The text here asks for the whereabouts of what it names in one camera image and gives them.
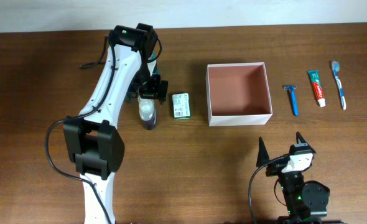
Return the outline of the clear bottle purple liquid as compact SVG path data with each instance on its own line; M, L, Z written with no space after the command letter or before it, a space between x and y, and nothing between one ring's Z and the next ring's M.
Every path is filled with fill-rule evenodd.
M144 128L146 130L154 129L157 122L157 113L154 100L139 97L138 102L139 102L139 115L143 121Z

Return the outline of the green white soap bar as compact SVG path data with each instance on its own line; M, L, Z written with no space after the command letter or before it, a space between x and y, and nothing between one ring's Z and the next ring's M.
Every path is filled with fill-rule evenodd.
M190 119L190 103L188 93L172 95L174 119Z

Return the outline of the green red toothpaste tube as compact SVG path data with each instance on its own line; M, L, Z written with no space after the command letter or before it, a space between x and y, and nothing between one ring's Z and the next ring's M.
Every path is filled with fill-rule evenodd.
M315 97L320 107L326 106L323 90L320 84L320 77L318 74L318 70L308 70L307 74L310 78L311 84L313 86Z

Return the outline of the blue mouthwash bottle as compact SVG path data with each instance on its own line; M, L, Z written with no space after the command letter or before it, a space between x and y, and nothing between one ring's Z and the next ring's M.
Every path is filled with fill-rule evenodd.
M150 76L154 74L159 74L159 72L157 70L156 56L152 54L151 60L147 64L147 68L143 67L138 70L134 78L129 83L124 101L130 103L133 99L138 98L140 87L150 79Z

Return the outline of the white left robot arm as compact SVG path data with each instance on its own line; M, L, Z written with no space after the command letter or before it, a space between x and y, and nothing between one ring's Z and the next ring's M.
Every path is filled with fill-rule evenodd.
M125 101L164 102L168 82L157 71L154 48L160 39L151 25L116 26L105 37L107 56L96 88L76 117L66 117L63 133L70 162L82 182L85 223L115 223L113 181L125 145L118 118Z

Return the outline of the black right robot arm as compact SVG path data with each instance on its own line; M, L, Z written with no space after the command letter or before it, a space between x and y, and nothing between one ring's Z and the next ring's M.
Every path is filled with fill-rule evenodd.
M321 223L327 216L330 189L320 182L304 180L303 172L311 168L316 152L299 132L296 141L287 154L270 159L259 138L256 167L265 167L266 176L276 176L281 185L288 215L280 216L278 223Z

